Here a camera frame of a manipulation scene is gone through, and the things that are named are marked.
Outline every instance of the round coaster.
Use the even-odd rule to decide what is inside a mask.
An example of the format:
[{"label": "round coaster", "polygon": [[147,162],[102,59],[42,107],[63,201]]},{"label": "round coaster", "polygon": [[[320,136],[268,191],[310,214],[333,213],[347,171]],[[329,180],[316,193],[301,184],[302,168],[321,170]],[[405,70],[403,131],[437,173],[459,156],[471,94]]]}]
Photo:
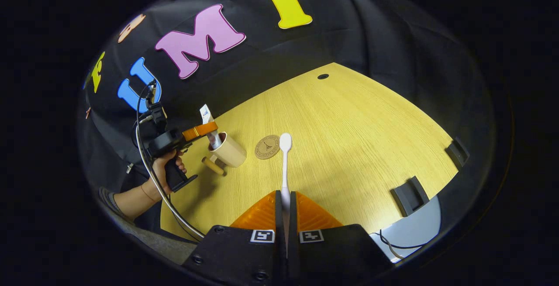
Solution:
[{"label": "round coaster", "polygon": [[280,150],[280,137],[268,135],[256,144],[254,153],[259,159],[269,159]]}]

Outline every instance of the human hand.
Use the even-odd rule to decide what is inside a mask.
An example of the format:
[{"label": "human hand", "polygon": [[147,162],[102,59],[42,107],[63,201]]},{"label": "human hand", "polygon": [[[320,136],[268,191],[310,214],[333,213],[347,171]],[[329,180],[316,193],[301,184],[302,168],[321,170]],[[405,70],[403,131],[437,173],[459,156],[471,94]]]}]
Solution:
[{"label": "human hand", "polygon": [[[169,185],[167,184],[167,180],[166,180],[166,172],[165,172],[165,165],[167,164],[167,162],[169,160],[174,159],[174,157],[176,156],[175,159],[175,165],[183,172],[186,173],[186,167],[184,167],[184,163],[182,162],[182,158],[180,158],[180,156],[182,156],[184,153],[180,152],[180,151],[170,151],[167,154],[161,156],[160,158],[156,159],[153,162],[153,171],[155,172],[155,175],[157,176],[157,179],[159,180],[161,187],[163,188],[163,190],[165,191],[166,194],[170,194],[172,191],[169,187]],[[152,179],[150,178],[148,181],[146,181],[146,183],[144,184],[144,189],[148,189],[149,192],[151,192],[150,197],[152,198],[160,198],[160,194],[159,191],[157,190],[155,184],[153,183]]]}]

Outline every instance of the wooden table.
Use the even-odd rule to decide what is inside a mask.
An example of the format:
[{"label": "wooden table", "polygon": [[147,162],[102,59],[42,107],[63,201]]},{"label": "wooden table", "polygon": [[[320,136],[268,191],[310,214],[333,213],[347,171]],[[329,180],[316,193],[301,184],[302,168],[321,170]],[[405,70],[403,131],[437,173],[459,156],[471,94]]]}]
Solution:
[{"label": "wooden table", "polygon": [[[328,74],[326,79],[318,75]],[[229,226],[250,206],[281,189],[282,152],[258,159],[257,142],[288,132],[290,190],[299,191],[342,224],[372,233],[402,218],[390,189],[417,176],[435,196],[457,173],[445,153],[452,139],[415,105],[351,69],[330,63],[285,81],[215,119],[246,149],[246,161],[218,176],[201,159],[208,140],[183,155],[198,179],[172,194],[184,218],[203,233]],[[161,228],[188,238],[163,204]]]}]

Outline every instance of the cup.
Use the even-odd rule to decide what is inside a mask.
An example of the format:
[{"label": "cup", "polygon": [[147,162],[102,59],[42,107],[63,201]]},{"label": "cup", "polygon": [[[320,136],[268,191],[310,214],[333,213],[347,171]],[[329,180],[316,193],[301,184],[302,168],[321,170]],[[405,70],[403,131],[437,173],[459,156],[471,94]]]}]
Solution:
[{"label": "cup", "polygon": [[227,166],[239,167],[246,159],[246,150],[241,147],[234,139],[232,139],[227,132],[219,134],[221,145],[217,149],[213,149],[208,145],[208,151],[212,155],[216,155]]}]

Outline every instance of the white spoon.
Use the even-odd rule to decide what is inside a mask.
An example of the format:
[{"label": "white spoon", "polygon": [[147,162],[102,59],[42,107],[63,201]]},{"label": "white spoon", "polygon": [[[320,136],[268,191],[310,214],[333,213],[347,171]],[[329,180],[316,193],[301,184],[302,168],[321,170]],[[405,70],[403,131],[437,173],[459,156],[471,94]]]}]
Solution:
[{"label": "white spoon", "polygon": [[284,133],[279,137],[279,148],[283,152],[283,183],[281,186],[281,205],[283,216],[283,228],[285,232],[285,245],[287,248],[288,235],[289,235],[289,210],[291,205],[291,198],[289,193],[289,186],[287,184],[287,153],[291,149],[292,139],[289,133]]}]

